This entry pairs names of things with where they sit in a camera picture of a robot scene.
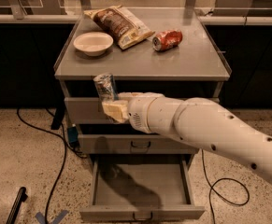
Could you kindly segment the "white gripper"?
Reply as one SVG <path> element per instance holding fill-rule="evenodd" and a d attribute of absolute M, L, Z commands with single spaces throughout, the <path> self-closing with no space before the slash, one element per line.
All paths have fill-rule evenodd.
<path fill-rule="evenodd" d="M 164 127 L 164 121 L 159 118 L 162 108 L 150 106 L 163 97 L 160 93 L 152 92 L 121 92 L 118 94 L 120 100 L 103 102 L 102 107 L 107 116 L 119 123 L 126 122 L 129 117 L 129 122 L 135 130 L 159 133 Z"/>

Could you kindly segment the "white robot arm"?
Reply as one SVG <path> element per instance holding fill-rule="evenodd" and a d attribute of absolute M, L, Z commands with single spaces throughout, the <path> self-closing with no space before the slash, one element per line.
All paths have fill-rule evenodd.
<path fill-rule="evenodd" d="M 104 113 L 143 133 L 157 133 L 251 169 L 272 185 L 272 136 L 205 98 L 167 98 L 159 93 L 120 95 L 102 103 Z"/>

